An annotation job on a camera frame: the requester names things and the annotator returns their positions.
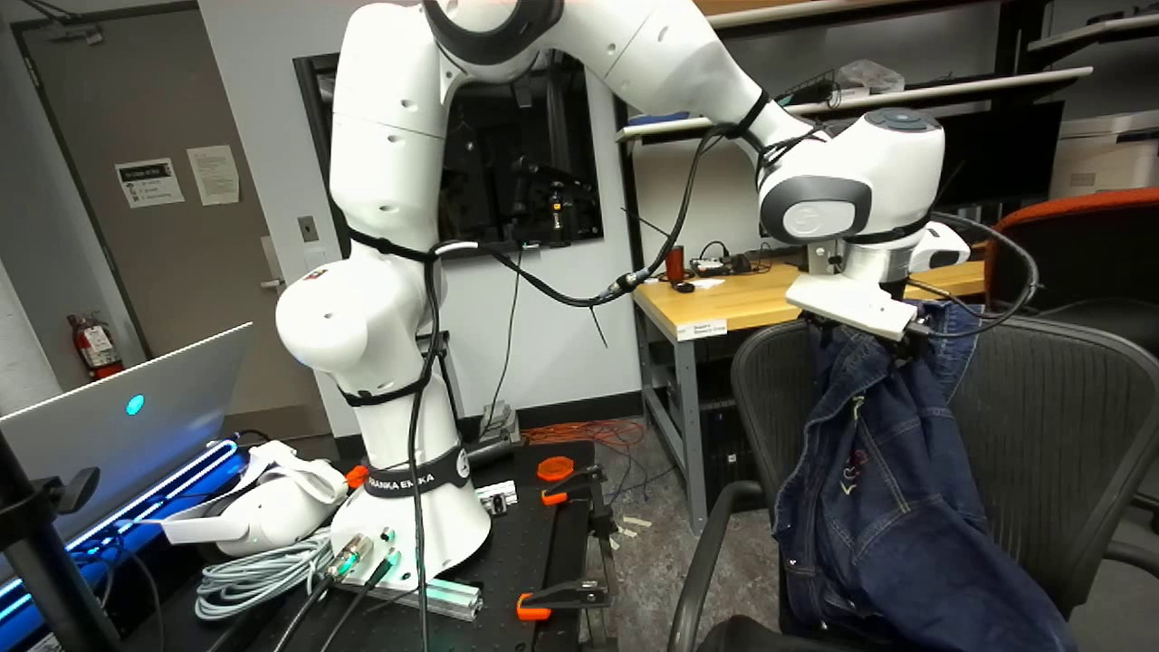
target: blue denim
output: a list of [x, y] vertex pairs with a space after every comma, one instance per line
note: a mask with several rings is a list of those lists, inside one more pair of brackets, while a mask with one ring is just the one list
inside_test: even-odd
[[[940, 305], [943, 333], [976, 314]], [[778, 489], [787, 631], [882, 647], [1075, 647], [1045, 585], [984, 531], [948, 398], [977, 335], [884, 343], [813, 326], [823, 394]]]

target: wooden desk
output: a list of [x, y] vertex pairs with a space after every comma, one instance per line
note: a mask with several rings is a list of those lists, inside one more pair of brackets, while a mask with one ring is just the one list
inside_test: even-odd
[[[918, 275], [918, 283], [936, 285], [952, 298], [981, 298], [981, 262], [958, 268], [936, 268]], [[692, 524], [705, 522], [710, 486], [705, 486], [705, 446], [702, 446], [702, 409], [705, 387], [698, 387], [702, 352], [717, 356], [721, 364], [733, 363], [733, 346], [742, 333], [795, 323], [802, 312], [787, 299], [795, 265], [773, 265], [755, 275], [730, 275], [714, 288], [679, 294], [668, 283], [647, 283], [634, 294], [637, 352], [640, 352], [640, 394], [644, 411], [668, 438], [675, 463], [685, 474], [685, 492], [692, 506]], [[928, 288], [908, 285], [905, 298], [928, 299]]]

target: computer monitor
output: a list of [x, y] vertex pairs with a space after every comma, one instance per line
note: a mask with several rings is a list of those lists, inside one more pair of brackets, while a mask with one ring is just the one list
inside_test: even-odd
[[1051, 196], [1062, 101], [943, 117], [944, 163], [936, 207], [1033, 201]]

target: office chair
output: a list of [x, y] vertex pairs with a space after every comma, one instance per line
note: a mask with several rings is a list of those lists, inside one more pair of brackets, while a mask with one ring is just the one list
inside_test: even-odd
[[[818, 370], [804, 323], [755, 333], [733, 363], [733, 392], [762, 480], [733, 480], [698, 534], [672, 647], [695, 647], [702, 596], [739, 495], [766, 495], [769, 519], [795, 472]], [[992, 534], [1056, 596], [1062, 617], [1088, 600], [1104, 557], [1133, 562], [1159, 578], [1159, 562], [1113, 542], [1130, 492], [1159, 449], [1159, 363], [1138, 343], [1051, 320], [1010, 320], [990, 330], [952, 394]], [[783, 631], [725, 619], [717, 647], [849, 647], [798, 641]]]
[[[995, 219], [1040, 265], [1029, 312], [1113, 330], [1159, 356], [1159, 189], [1033, 201]], [[984, 305], [1008, 307], [1024, 283], [1008, 246], [984, 250]], [[1159, 495], [1138, 492], [1159, 531]]]

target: laptop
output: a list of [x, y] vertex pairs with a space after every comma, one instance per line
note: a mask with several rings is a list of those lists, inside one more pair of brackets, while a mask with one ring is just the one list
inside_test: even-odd
[[[78, 547], [160, 489], [175, 492], [168, 480], [177, 474], [186, 474], [183, 486], [191, 480], [191, 463], [221, 433], [249, 352], [249, 330], [249, 323], [239, 323], [117, 375], [0, 416], [0, 433], [29, 477], [70, 480], [84, 467], [101, 472], [96, 495], [78, 515], [53, 522], [63, 542]], [[16, 571], [0, 554], [0, 589], [10, 589], [10, 578]]]

